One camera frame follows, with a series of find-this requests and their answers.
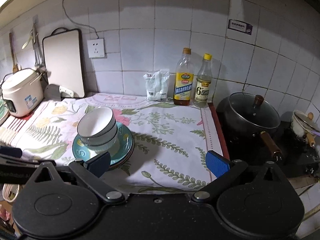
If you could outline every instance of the cutting board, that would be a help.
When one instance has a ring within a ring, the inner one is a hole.
[[[76,98],[83,98],[81,31],[74,29],[54,34],[55,31],[42,41],[48,82],[74,91]]]

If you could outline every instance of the floral tablecloth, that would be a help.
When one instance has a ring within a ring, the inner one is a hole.
[[[215,179],[205,165],[213,149],[222,155],[209,108],[149,102],[145,97],[94,94],[62,102],[44,101],[29,116],[10,116],[0,142],[23,150],[23,159],[53,159],[67,166],[79,120],[97,106],[110,106],[135,139],[129,160],[101,178],[124,192],[199,190]]]

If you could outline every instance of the cooking wine bottle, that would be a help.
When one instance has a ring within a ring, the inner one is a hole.
[[[198,72],[196,93],[193,100],[193,104],[197,107],[206,107],[207,105],[209,85],[212,79],[211,59],[212,55],[204,54],[202,66]]]
[[[178,106],[187,106],[190,103],[191,89],[195,67],[190,61],[191,49],[183,48],[182,58],[176,68],[176,82],[174,86],[173,102]]]

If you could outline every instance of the bottle label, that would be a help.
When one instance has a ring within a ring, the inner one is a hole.
[[[190,100],[193,74],[176,73],[176,85],[174,89],[174,99]]]
[[[197,101],[197,102],[206,102],[208,100],[210,83],[211,82],[203,81],[201,79],[197,80],[195,101]]]

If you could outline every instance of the plastic bag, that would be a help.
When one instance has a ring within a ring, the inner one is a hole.
[[[150,71],[143,77],[146,80],[147,99],[149,101],[166,101],[169,88],[169,69]]]

